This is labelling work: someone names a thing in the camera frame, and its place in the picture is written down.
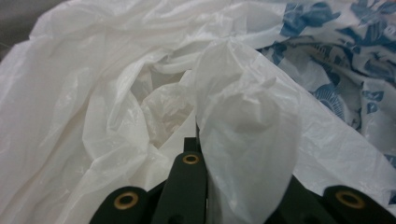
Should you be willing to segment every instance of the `patterned cloth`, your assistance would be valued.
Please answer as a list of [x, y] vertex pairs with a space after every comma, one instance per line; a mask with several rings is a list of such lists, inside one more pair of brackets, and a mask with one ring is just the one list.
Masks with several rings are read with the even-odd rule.
[[287, 4], [288, 39], [259, 51], [396, 167], [396, 3], [348, 6]]

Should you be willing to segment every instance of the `white plastic sheet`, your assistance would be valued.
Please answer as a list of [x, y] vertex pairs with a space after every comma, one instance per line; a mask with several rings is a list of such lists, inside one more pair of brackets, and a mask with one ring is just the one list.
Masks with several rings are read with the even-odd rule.
[[[346, 14], [304, 34], [359, 25], [350, 4], [328, 6]], [[280, 34], [286, 8], [85, 0], [41, 17], [30, 40], [0, 64], [0, 223], [88, 223], [114, 189], [164, 180], [183, 138], [195, 135], [198, 77], [188, 70], [212, 40], [235, 36], [258, 49], [288, 39]], [[299, 114], [297, 177], [318, 193], [343, 183], [387, 206], [396, 189], [388, 162], [325, 107], [311, 109], [309, 93], [302, 96], [309, 113]]]

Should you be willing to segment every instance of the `black plastic part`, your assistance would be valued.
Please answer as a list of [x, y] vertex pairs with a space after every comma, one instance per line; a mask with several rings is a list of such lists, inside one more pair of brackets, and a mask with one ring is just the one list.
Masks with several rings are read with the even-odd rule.
[[194, 137], [184, 138], [184, 152], [188, 152], [188, 151], [200, 152], [198, 151], [197, 148], [196, 138]]
[[[137, 197], [124, 197], [118, 200], [121, 205], [136, 200], [135, 204], [129, 208], [119, 209], [116, 207], [116, 200], [123, 193], [132, 192]], [[113, 191], [105, 198], [96, 213], [93, 215], [90, 224], [126, 224], [144, 223], [144, 215], [149, 204], [147, 193], [140, 188], [125, 187]]]
[[275, 212], [265, 224], [336, 224], [310, 191], [293, 176]]
[[367, 195], [346, 186], [325, 189], [322, 201], [343, 224], [396, 224], [396, 218]]
[[151, 223], [205, 223], [206, 176], [201, 153], [187, 151], [178, 155]]

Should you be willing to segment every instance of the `white plastic bag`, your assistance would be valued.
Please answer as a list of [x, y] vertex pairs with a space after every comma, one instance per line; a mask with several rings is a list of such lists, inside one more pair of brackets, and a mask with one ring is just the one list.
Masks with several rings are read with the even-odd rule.
[[347, 185], [388, 204], [396, 171], [386, 158], [259, 52], [214, 42], [193, 73], [209, 201], [219, 208], [210, 223], [263, 223], [297, 150], [294, 174], [314, 192]]
[[[359, 25], [348, 14], [350, 4], [329, 1], [328, 6], [345, 14], [323, 29], [305, 27], [303, 34]], [[195, 135], [193, 76], [186, 71], [212, 40], [235, 36], [258, 49], [288, 39], [279, 33], [286, 7], [226, 0], [84, 0], [41, 17], [30, 40], [0, 64], [0, 223], [88, 223], [114, 189], [150, 189], [163, 181], [183, 138]], [[304, 97], [313, 100], [308, 93]], [[316, 116], [344, 125], [323, 111]], [[324, 123], [315, 118], [304, 117], [302, 123]], [[326, 133], [337, 135], [317, 137], [321, 129], [308, 127], [303, 133], [309, 131], [309, 137], [299, 145], [306, 156], [299, 157], [295, 170], [303, 183], [320, 193], [342, 182], [386, 206], [396, 186], [382, 156], [357, 133], [350, 139], [340, 134], [353, 130], [334, 128]], [[340, 147], [331, 142], [342, 140], [353, 153], [343, 150], [338, 157], [331, 150]], [[316, 146], [326, 150], [316, 152]], [[350, 169], [344, 172], [340, 163]], [[369, 175], [350, 178], [362, 170]], [[373, 183], [374, 174], [375, 185], [366, 188], [364, 178]]]

